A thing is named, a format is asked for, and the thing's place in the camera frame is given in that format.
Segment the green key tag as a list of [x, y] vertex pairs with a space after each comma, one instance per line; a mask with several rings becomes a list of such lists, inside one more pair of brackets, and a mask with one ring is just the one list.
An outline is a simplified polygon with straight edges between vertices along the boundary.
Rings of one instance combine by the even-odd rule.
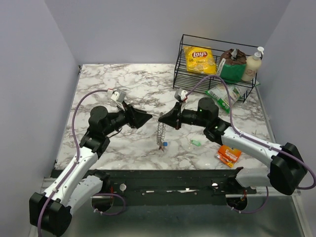
[[195, 146], [200, 146], [200, 142], [196, 140], [191, 140], [191, 143]]

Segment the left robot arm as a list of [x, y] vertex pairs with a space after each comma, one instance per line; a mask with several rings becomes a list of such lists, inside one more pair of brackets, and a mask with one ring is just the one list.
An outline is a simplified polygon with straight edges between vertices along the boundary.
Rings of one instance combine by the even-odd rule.
[[94, 107], [88, 120], [89, 127], [80, 142], [77, 153], [59, 177], [41, 194], [34, 193], [29, 200], [30, 223], [38, 229], [60, 237], [67, 230], [74, 213], [94, 194], [109, 191], [108, 176], [89, 175], [90, 167], [107, 149], [114, 131], [124, 125], [140, 128], [153, 116], [127, 105], [125, 110], [109, 113], [103, 106]]

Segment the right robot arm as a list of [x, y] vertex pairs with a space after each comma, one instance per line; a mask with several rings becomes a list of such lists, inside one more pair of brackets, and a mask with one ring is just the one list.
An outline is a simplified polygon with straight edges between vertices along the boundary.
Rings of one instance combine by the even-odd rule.
[[227, 181], [230, 192], [237, 194], [245, 187], [267, 186], [284, 195], [293, 194], [307, 174], [297, 147], [291, 143], [267, 142], [246, 134], [219, 118], [218, 114], [219, 108], [214, 101], [204, 97], [199, 99], [195, 111], [184, 109], [181, 102], [176, 102], [158, 121], [176, 130], [183, 124], [203, 127], [209, 141], [240, 150], [265, 165], [257, 169], [242, 168]]

